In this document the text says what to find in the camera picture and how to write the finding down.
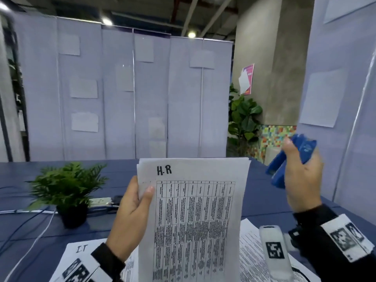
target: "black sleeve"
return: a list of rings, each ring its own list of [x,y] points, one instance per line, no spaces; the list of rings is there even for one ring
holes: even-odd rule
[[[91,255],[113,282],[121,281],[120,272],[124,269],[125,264],[112,253],[106,244],[102,243]]]
[[[323,282],[351,281],[352,278],[356,279],[353,281],[375,279],[376,257],[373,252],[350,263],[320,227],[337,217],[329,207],[323,204],[306,212],[295,213],[294,217],[298,226],[289,232],[292,242]]]

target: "white device with marker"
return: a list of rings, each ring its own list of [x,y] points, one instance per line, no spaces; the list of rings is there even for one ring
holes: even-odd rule
[[[288,258],[284,235],[279,226],[261,226],[260,238],[270,278],[293,281],[294,272]]]

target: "fiddle leaf fig plant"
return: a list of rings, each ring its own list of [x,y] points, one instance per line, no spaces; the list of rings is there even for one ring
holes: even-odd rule
[[[249,143],[258,140],[260,122],[256,116],[262,113],[262,108],[252,98],[246,99],[239,91],[230,85],[229,96],[229,127],[228,156],[245,156]]]
[[[35,201],[29,209],[42,205],[57,205],[67,209],[85,204],[89,206],[90,193],[100,189],[108,180],[100,172],[106,165],[96,164],[83,168],[80,162],[71,162],[62,168],[46,167],[41,170],[31,184],[31,194]]]

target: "blue cloth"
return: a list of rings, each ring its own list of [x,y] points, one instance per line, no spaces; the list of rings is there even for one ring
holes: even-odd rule
[[[95,163],[86,161],[83,164],[89,166]],[[124,194],[129,180],[137,173],[138,160],[112,160],[101,163],[107,163],[103,175],[109,177],[109,180],[104,188],[97,190],[93,196],[113,197]],[[1,163],[0,211],[26,208],[32,198],[29,197],[29,187],[25,181],[34,179],[42,167],[63,165],[64,162]],[[277,224],[287,232],[295,226],[295,221],[287,204],[285,191],[270,184],[270,176],[265,174],[265,170],[266,166],[252,160],[244,193],[242,218],[248,218],[256,227]],[[346,213],[368,239],[376,244],[376,226],[324,198],[323,201],[337,213]],[[0,223],[3,226],[0,232],[0,245],[30,216],[31,214],[27,213],[0,215]],[[26,253],[34,239],[46,227],[49,218],[50,215],[40,214],[25,224],[12,238],[0,256],[0,281],[5,279]],[[114,219],[115,214],[110,213],[89,215],[84,225],[67,230],[64,229],[60,218],[54,217],[44,236],[21,262],[10,282],[48,282],[68,243],[107,237]],[[297,253],[293,253],[293,256],[309,267],[307,261],[300,258]]]

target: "black plant pot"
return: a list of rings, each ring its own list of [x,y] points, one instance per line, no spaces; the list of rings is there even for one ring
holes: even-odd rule
[[[56,209],[63,221],[64,227],[67,229],[74,229],[81,226],[85,223],[88,214],[88,206],[86,204],[68,208],[56,206]]]

